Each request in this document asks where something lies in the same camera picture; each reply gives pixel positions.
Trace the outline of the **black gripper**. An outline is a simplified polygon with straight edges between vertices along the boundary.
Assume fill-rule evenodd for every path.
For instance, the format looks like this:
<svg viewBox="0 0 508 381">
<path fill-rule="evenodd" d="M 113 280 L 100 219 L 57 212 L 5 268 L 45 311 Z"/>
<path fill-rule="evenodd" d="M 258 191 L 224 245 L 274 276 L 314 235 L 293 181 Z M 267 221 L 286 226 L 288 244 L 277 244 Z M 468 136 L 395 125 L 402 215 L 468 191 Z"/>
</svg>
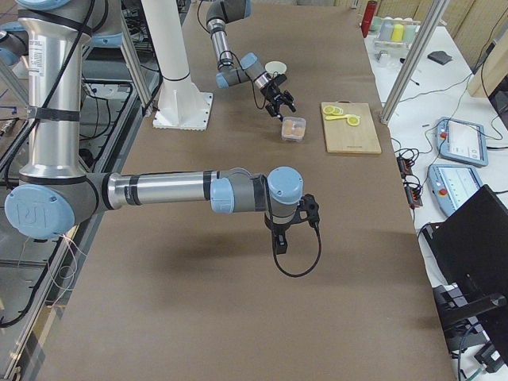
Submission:
<svg viewBox="0 0 508 381">
<path fill-rule="evenodd" d="M 284 83 L 286 80 L 287 77 L 285 74 L 270 77 L 267 84 L 260 90 L 264 98 L 270 102 L 265 106 L 265 109 L 271 117 L 283 119 L 283 115 L 280 112 L 280 106 L 282 103 L 288 106 L 292 112 L 296 111 L 294 97 L 291 93 L 288 90 L 282 92 L 279 89 L 279 85 Z"/>
<path fill-rule="evenodd" d="M 276 223 L 273 216 L 268 212 L 264 215 L 264 223 L 271 232 L 271 245 L 275 254 L 285 254 L 287 252 L 288 243 L 286 239 L 286 231 L 292 226 L 299 224 L 301 218 L 298 214 L 292 219 L 284 223 Z"/>
</svg>

